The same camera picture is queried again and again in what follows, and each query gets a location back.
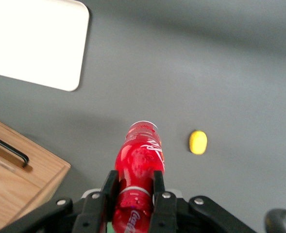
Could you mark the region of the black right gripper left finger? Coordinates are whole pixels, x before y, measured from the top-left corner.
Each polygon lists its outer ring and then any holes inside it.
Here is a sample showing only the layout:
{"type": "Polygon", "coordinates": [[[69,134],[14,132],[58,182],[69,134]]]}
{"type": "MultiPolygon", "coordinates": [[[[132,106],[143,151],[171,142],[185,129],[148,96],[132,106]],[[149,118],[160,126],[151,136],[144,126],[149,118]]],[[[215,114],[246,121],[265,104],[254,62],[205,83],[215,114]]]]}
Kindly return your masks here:
{"type": "Polygon", "coordinates": [[[119,191],[118,171],[111,170],[100,191],[86,196],[82,211],[77,215],[73,233],[105,233],[112,220],[119,191]]]}

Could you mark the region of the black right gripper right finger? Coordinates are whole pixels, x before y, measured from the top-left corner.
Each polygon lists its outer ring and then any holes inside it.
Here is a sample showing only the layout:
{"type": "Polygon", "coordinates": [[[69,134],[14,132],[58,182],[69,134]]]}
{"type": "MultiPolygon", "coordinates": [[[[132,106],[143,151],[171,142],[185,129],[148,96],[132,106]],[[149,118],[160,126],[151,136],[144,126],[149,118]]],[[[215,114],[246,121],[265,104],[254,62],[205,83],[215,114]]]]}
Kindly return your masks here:
{"type": "Polygon", "coordinates": [[[154,172],[154,209],[151,215],[149,233],[175,233],[177,230],[177,199],[167,191],[163,172],[154,172]]]}

